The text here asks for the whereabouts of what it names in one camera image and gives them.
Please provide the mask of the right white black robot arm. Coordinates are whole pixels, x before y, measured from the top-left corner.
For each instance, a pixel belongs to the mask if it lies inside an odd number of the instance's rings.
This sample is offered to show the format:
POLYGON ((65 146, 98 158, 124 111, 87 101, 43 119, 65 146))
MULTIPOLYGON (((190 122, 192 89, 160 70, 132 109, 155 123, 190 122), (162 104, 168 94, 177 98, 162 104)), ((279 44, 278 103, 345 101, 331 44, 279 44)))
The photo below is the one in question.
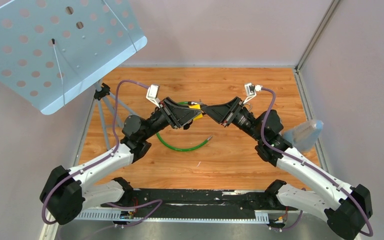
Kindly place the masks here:
POLYGON ((218 124, 224 127, 233 124, 255 139, 255 150, 263 161, 290 173, 313 191, 306 192, 275 180, 265 195, 270 208, 284 205, 303 210, 325 221, 345 240, 355 239, 364 227, 368 229, 365 235, 373 235, 369 222, 373 215, 369 189, 332 176, 301 154, 281 135, 284 127, 272 105, 259 117, 255 117, 239 97, 224 104, 203 105, 201 110, 218 124))

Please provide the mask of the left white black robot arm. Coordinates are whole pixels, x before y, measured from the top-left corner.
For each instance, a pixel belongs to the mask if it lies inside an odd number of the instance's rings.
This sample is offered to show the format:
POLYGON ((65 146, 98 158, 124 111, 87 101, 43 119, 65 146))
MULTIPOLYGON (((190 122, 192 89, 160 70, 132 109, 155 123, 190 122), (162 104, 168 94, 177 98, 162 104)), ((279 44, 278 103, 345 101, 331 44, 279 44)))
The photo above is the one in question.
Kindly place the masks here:
POLYGON ((166 97, 157 104, 149 118, 128 116, 122 129, 124 137, 117 138, 116 145, 109 151, 78 166, 66 169, 60 165, 51 171, 39 196, 43 222, 65 225, 82 210, 106 203, 129 206, 133 193, 120 180, 114 179, 102 185, 95 183, 143 158, 152 146, 148 142, 150 137, 168 126, 187 129, 202 113, 199 104, 183 105, 166 97))

